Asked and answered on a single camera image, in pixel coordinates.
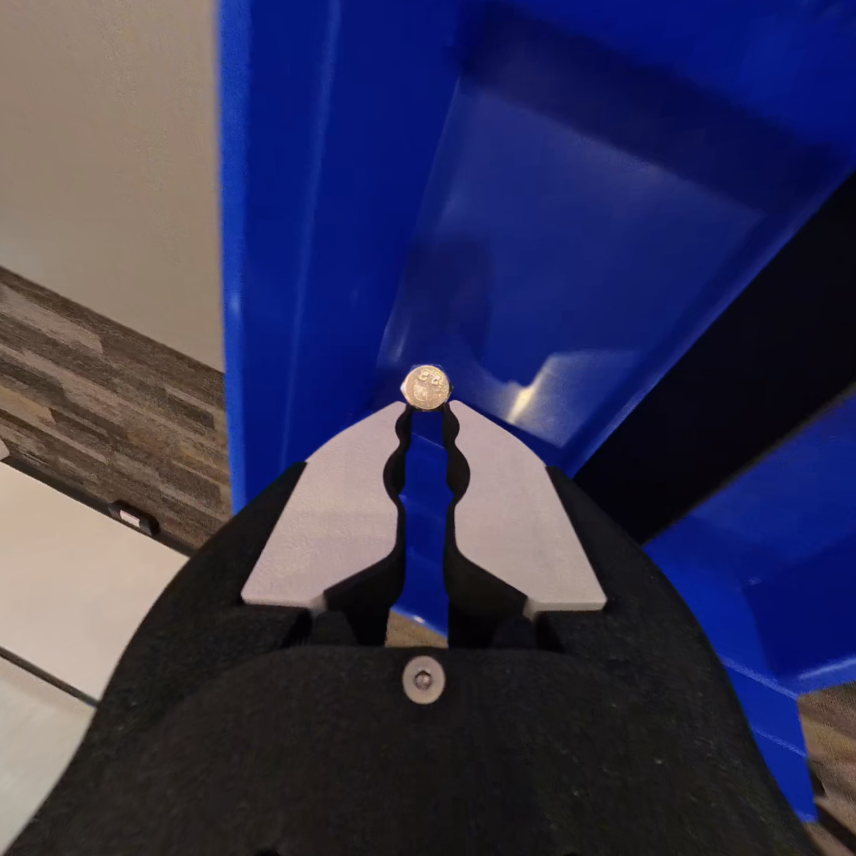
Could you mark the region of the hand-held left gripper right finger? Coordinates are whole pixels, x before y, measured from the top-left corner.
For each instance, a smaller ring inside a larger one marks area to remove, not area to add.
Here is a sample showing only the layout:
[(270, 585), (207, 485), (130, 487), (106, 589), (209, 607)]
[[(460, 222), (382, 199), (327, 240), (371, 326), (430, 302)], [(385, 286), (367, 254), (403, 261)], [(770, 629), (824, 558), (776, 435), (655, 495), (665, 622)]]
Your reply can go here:
[(492, 620), (602, 610), (605, 591), (540, 457), (459, 401), (444, 407), (444, 447), (450, 606)]

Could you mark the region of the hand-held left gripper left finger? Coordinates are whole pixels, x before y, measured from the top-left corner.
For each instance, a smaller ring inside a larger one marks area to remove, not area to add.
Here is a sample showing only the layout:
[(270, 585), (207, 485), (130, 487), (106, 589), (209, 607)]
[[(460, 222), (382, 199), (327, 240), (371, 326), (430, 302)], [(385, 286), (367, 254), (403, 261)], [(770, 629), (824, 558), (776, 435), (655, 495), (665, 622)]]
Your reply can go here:
[(393, 558), (403, 544), (395, 457), (404, 438), (407, 405), (395, 402), (307, 458), (243, 586), (246, 604), (331, 609), (344, 584)]

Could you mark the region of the silver hex bolt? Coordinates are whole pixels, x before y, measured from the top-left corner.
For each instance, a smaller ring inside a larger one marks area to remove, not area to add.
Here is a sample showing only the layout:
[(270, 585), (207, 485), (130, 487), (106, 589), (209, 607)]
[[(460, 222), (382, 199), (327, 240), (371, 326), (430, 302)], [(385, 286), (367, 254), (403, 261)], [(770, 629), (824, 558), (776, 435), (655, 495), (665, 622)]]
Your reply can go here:
[(407, 404), (421, 412), (441, 409), (449, 401), (451, 392), (448, 376), (433, 365), (414, 367), (401, 384), (401, 394)]

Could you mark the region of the blue plastic bin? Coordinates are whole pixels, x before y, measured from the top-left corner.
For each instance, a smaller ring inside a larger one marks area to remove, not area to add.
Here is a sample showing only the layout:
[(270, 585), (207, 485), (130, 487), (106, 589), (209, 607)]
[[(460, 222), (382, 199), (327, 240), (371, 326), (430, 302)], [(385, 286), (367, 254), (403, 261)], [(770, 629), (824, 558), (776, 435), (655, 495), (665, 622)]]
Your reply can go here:
[(638, 542), (819, 814), (854, 681), (854, 2), (218, 2), (232, 505), (432, 362)]

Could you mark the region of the black floor box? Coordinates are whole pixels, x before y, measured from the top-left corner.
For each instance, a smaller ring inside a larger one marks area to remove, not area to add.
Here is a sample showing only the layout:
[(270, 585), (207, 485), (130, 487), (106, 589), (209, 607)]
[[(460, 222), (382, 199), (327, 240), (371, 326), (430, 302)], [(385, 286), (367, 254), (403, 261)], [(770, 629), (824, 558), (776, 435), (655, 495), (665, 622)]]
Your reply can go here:
[(156, 539), (160, 533), (160, 524), (153, 515), (128, 502), (115, 500), (107, 503), (106, 509), (112, 519), (141, 532), (150, 539)]

